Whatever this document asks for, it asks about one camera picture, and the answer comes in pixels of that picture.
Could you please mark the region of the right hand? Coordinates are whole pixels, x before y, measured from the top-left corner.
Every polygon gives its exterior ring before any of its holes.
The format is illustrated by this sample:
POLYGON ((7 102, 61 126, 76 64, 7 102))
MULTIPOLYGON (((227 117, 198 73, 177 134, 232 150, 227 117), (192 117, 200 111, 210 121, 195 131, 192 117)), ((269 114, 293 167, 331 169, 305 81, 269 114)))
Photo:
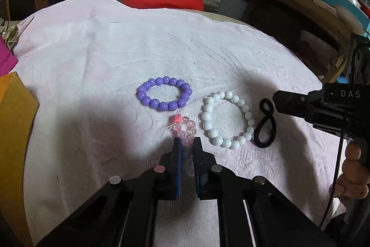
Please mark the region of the right hand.
POLYGON ((354 200, 364 199, 369 194, 369 170, 360 163, 361 148, 356 142, 350 142, 345 149, 342 174, 334 189, 334 198, 346 207, 354 200))

